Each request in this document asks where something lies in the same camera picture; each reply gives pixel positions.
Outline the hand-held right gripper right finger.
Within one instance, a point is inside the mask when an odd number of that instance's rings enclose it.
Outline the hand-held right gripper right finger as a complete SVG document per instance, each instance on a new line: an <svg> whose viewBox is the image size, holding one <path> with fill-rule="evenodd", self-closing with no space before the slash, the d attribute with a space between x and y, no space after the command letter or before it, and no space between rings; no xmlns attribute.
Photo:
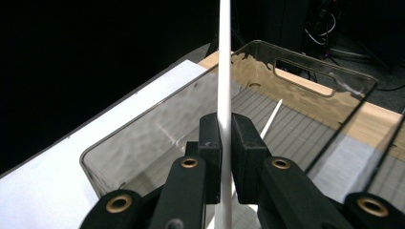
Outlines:
<svg viewBox="0 0 405 229"><path fill-rule="evenodd" d="M253 122L241 114L231 120L231 168L238 201L257 204L261 190L260 174L270 152Z"/></svg>

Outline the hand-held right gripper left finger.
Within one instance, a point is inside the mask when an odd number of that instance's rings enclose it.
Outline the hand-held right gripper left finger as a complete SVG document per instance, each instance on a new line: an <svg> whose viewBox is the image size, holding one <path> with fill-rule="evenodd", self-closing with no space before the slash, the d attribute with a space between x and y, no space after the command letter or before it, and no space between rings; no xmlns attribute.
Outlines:
<svg viewBox="0 0 405 229"><path fill-rule="evenodd" d="M218 204L221 198L223 147L216 113L200 118L199 140L186 143L185 154L205 161L205 203Z"/></svg>

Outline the white chopstick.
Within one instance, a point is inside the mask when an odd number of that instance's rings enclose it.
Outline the white chopstick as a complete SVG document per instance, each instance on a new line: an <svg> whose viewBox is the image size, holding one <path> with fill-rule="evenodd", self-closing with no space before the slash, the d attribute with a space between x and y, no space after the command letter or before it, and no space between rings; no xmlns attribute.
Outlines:
<svg viewBox="0 0 405 229"><path fill-rule="evenodd" d="M232 227L231 175L231 0L220 0L217 117L223 145L220 203L214 229Z"/></svg>
<svg viewBox="0 0 405 229"><path fill-rule="evenodd" d="M268 118L266 125L264 126L263 130L262 130L261 133L260 133L261 139L264 139L264 138L265 138L265 136L266 136L266 134L267 134L267 132L268 132L268 130L269 130L269 128L270 128L272 122L274 121L275 116L277 115L278 111L280 110L282 104L283 104L283 99L280 99L280 100L278 101L278 103L276 104L276 106L275 106L275 108L274 108L272 114L271 114L270 117Z"/></svg>

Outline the smoky clear plastic bin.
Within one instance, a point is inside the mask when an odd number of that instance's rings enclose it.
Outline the smoky clear plastic bin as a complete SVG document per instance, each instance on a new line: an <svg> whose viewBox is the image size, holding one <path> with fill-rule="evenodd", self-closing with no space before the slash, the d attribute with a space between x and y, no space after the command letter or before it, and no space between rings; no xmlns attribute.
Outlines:
<svg viewBox="0 0 405 229"><path fill-rule="evenodd" d="M405 108L391 131L387 147L374 167L365 191L405 211Z"/></svg>
<svg viewBox="0 0 405 229"><path fill-rule="evenodd" d="M375 88L375 78L252 41L231 56L232 111L262 131L283 104L264 141L302 169L333 143ZM217 110L218 70L211 68L88 148L80 164L99 197L119 188L145 195L161 186L200 118Z"/></svg>

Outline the white table cover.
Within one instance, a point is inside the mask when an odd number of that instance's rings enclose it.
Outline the white table cover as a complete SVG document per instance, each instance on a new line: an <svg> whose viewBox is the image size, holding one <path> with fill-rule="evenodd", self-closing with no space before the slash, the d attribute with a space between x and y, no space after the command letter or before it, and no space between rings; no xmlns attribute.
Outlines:
<svg viewBox="0 0 405 229"><path fill-rule="evenodd" d="M78 229L97 201L79 165L82 152L214 63L212 56L182 61L0 177L0 229Z"/></svg>

